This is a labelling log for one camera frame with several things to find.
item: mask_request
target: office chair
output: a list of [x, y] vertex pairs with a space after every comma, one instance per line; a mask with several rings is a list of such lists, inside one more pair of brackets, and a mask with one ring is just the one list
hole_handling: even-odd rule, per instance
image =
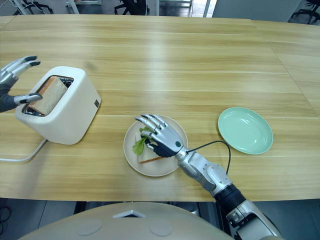
[[118, 15], [117, 9], [125, 8], [122, 15], [129, 12], [131, 15], [149, 15], [150, 9], [148, 8], [146, 0], [120, 0], [123, 4], [114, 7], [114, 14]]
[[[41, 4], [37, 1], [27, 1], [27, 0], [22, 0], [21, 1], [21, 4], [23, 6], [24, 9], [28, 9], [30, 11], [31, 14], [34, 14], [34, 12], [32, 11], [31, 8], [37, 8], [38, 10], [40, 10], [43, 14], [45, 14], [45, 12], [43, 11], [42, 8], [47, 8], [49, 10], [49, 12], [51, 14], [54, 13], [54, 11], [52, 10], [52, 8], [50, 8], [48, 5], [44, 5], [44, 4]], [[19, 9], [13, 14], [13, 15], [18, 15], [18, 14], [21, 14]]]
[[310, 16], [309, 17], [309, 21], [308, 21], [307, 24], [310, 24], [312, 17], [315, 17], [314, 22], [316, 22], [316, 21], [318, 21], [320, 19], [320, 14], [316, 12], [318, 7], [319, 7], [319, 5], [320, 5], [320, 0], [306, 0], [306, 1], [307, 1], [307, 3], [305, 4], [305, 6], [308, 6], [308, 7], [312, 6], [313, 9], [311, 9], [311, 10], [309, 10], [309, 9], [300, 9], [299, 11], [294, 12], [292, 14], [292, 17], [294, 15], [307, 14], [307, 15]]

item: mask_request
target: white toaster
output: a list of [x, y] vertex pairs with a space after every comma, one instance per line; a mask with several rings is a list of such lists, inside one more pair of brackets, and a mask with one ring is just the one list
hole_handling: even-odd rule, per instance
[[28, 107], [29, 104], [22, 104], [16, 108], [15, 116], [51, 142], [76, 144], [89, 128], [101, 98], [86, 72], [69, 66], [52, 68], [30, 93], [37, 93], [51, 76], [60, 78], [68, 88], [53, 110], [48, 115], [42, 115]]

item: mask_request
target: lettuce leaf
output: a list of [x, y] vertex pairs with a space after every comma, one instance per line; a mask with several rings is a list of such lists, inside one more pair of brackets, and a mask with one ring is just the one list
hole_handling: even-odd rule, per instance
[[[148, 128], [147, 126], [145, 128], [140, 128], [139, 130], [140, 130], [140, 132], [142, 132], [142, 131], [152, 132], [152, 130], [150, 128]], [[147, 139], [149, 139], [149, 137], [144, 136], [139, 141], [135, 142], [135, 144], [132, 146], [132, 150], [135, 154], [140, 155], [143, 153], [143, 151], [145, 149], [145, 142]]]

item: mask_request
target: toaster label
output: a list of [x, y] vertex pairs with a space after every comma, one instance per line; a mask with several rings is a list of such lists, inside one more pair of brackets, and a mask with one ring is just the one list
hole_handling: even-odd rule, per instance
[[99, 108], [100, 103], [98, 102], [98, 100], [95, 100], [94, 105], [95, 105], [97, 108]]

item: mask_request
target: bread slice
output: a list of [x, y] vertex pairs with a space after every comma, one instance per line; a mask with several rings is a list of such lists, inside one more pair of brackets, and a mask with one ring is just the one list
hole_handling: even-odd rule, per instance
[[[137, 142], [140, 139], [141, 139], [141, 133], [140, 131], [137, 131], [135, 133], [135, 141]], [[152, 149], [148, 148], [147, 146], [144, 146], [143, 152], [140, 155], [138, 155], [138, 162], [143, 164], [143, 163], [150, 162], [148, 160], [152, 160], [155, 158], [160, 159], [162, 157], [159, 157], [157, 154], [155, 154], [155, 152], [152, 151]]]
[[55, 108], [67, 89], [57, 76], [51, 76], [38, 92], [42, 99], [30, 103], [29, 107], [46, 116]]

